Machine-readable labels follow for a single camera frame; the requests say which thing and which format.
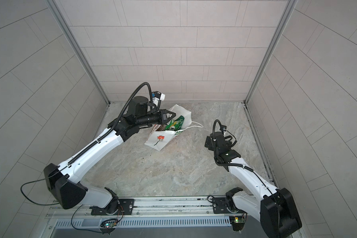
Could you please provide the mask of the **white floral paper bag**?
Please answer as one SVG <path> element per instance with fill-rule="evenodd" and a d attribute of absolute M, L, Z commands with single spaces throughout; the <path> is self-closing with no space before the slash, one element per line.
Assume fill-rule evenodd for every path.
<path fill-rule="evenodd" d="M 145 142 L 145 145 L 157 151 L 161 151 L 170 141 L 185 130 L 203 128 L 202 124 L 192 121 L 191 111 L 179 105 L 174 105 L 169 111 L 175 113 L 176 116 L 164 125 L 155 125 Z"/>

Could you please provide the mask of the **green Fox's candy packet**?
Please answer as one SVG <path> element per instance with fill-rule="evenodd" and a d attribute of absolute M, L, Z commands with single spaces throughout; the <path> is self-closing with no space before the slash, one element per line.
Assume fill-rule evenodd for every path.
<path fill-rule="evenodd" d="M 173 124 L 171 125 L 170 129 L 165 129 L 166 131 L 178 131 L 181 129 L 183 122 L 184 122 L 184 117 L 179 116 L 176 120 L 173 120 Z"/>

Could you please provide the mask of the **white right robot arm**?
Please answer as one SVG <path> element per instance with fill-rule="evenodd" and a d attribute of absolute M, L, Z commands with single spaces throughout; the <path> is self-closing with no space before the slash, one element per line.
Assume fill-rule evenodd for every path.
<path fill-rule="evenodd" d="M 216 165 L 237 177 L 251 192 L 236 187 L 226 193 L 230 211 L 242 210 L 260 222 L 270 238 L 286 238 L 302 228 L 293 198 L 286 188 L 279 189 L 250 168 L 241 155 L 232 149 L 230 136 L 214 132 L 207 136 L 206 148 L 213 151 Z"/>

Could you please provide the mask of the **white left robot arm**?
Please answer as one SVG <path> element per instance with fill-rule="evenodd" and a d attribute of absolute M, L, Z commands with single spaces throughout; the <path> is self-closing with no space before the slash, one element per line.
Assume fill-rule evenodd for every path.
<path fill-rule="evenodd" d="M 47 189 L 63 209 L 81 204 L 108 215 L 119 211 L 119 198 L 111 189 L 84 186 L 80 181 L 105 155 L 141 129 L 165 125 L 176 116 L 160 109 L 160 102 L 158 98 L 150 102 L 143 96 L 134 97 L 95 140 L 68 160 L 59 165 L 51 163 L 44 169 Z"/>

